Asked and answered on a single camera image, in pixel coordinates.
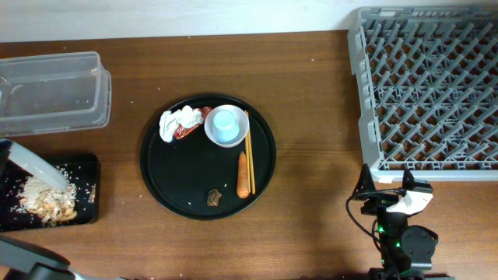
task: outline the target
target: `transparent container lid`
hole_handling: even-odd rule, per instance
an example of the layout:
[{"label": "transparent container lid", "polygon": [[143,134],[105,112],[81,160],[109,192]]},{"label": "transparent container lid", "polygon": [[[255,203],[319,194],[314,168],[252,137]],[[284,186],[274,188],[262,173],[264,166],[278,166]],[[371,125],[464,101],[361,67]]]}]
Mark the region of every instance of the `transparent container lid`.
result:
[{"label": "transparent container lid", "polygon": [[96,52],[0,60],[0,136],[102,128],[110,97]]}]

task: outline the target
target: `cable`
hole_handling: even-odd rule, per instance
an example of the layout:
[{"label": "cable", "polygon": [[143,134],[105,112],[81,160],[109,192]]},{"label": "cable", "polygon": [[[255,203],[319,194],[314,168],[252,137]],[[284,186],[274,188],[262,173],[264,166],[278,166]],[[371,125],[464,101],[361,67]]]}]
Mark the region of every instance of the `cable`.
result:
[{"label": "cable", "polygon": [[[356,221],[355,217],[352,215],[351,211],[349,210],[349,203],[351,202],[351,200],[358,198],[360,195],[385,194],[385,193],[399,194],[399,192],[400,192],[400,189],[387,189],[387,190],[379,190],[379,191],[366,191],[366,192],[363,192],[361,194],[354,194],[354,195],[350,196],[345,201],[345,210],[348,212],[348,216],[351,218],[352,222],[354,222],[355,225],[359,227],[359,229],[361,229],[366,235],[372,237],[374,242],[381,243],[381,240],[379,238],[377,238],[374,233],[369,232],[358,221]],[[389,250],[386,249],[385,252],[386,252],[386,256],[388,257],[390,263],[394,263],[394,261],[391,257],[391,254],[389,254]],[[398,268],[396,268],[395,265],[393,265],[393,268],[395,269],[396,279],[401,280],[401,278],[399,276]]]},{"label": "cable", "polygon": [[[375,219],[372,223],[372,234],[375,235],[375,225],[377,224],[377,219]],[[375,245],[375,247],[377,248],[377,250],[379,250],[379,252],[381,252],[381,248],[379,247],[379,243],[373,239],[373,245]]]}]

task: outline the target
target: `white wall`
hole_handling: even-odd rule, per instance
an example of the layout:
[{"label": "white wall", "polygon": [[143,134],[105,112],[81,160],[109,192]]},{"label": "white wall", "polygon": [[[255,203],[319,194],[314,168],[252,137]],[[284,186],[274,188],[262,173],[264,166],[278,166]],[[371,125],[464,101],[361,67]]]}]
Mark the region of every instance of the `white wall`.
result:
[{"label": "white wall", "polygon": [[496,0],[0,0],[0,42],[348,29],[363,6]]}]

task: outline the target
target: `white dish rack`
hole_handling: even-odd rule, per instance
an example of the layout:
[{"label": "white dish rack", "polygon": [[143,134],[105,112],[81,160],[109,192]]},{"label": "white dish rack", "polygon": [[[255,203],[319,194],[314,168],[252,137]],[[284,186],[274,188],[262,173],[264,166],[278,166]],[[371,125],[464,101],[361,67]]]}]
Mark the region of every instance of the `white dish rack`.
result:
[{"label": "white dish rack", "polygon": [[498,180],[498,10],[363,8],[348,44],[375,180]]}]

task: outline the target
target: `wooden table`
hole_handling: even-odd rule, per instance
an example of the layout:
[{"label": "wooden table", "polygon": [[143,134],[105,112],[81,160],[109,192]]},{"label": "wooden table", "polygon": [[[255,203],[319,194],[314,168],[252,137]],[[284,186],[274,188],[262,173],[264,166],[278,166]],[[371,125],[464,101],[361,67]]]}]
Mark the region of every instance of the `wooden table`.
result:
[{"label": "wooden table", "polygon": [[[9,236],[100,277],[342,279],[381,266],[372,239],[344,206],[363,163],[346,32],[0,44],[3,58],[77,51],[97,51],[112,74],[109,125],[14,140],[41,155],[95,153],[102,164],[99,220]],[[206,92],[229,93],[259,110],[278,159],[267,191],[249,209],[199,222],[149,194],[139,146],[160,108]],[[498,186],[433,186],[434,199],[409,220],[440,235],[431,272],[495,279]],[[353,213],[370,227],[360,206],[353,202]]]}]

